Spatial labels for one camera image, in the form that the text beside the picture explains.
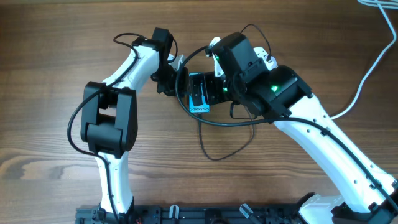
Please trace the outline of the Galaxy S25 smartphone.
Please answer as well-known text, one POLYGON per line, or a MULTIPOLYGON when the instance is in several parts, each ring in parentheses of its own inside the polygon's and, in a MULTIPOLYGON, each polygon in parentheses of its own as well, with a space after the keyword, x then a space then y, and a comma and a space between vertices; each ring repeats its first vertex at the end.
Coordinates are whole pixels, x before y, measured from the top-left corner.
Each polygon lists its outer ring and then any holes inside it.
POLYGON ((189 74, 189 110, 191 113, 209 113, 208 93, 204 73, 189 74))

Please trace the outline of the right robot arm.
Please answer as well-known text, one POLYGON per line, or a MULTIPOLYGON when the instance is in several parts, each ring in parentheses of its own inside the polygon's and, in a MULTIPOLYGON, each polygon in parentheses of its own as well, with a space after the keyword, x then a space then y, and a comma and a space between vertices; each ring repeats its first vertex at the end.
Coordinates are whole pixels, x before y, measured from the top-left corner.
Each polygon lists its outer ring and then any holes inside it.
POLYGON ((211 73, 190 76, 190 111, 225 101, 245 106, 256 122, 273 124, 298 143, 338 189, 310 193, 297 206, 306 223, 390 223, 397 216, 397 181, 375 165, 335 124, 312 89, 269 51, 235 32, 205 47, 211 73))

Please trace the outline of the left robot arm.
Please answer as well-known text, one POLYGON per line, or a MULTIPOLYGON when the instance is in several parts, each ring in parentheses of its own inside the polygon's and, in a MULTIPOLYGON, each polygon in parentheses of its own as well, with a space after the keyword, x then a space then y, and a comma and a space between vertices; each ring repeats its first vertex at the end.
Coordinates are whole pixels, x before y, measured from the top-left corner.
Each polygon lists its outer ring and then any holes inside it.
POLYGON ((81 140, 99 167, 102 223, 139 223, 128 174, 129 151, 138 131, 137 96, 148 80, 156 82, 158 93, 175 96, 176 76, 183 62, 183 56, 170 53, 176 45, 167 29, 155 28, 150 38, 137 35, 127 45, 127 59, 112 75, 85 86, 76 110, 81 113, 81 140))

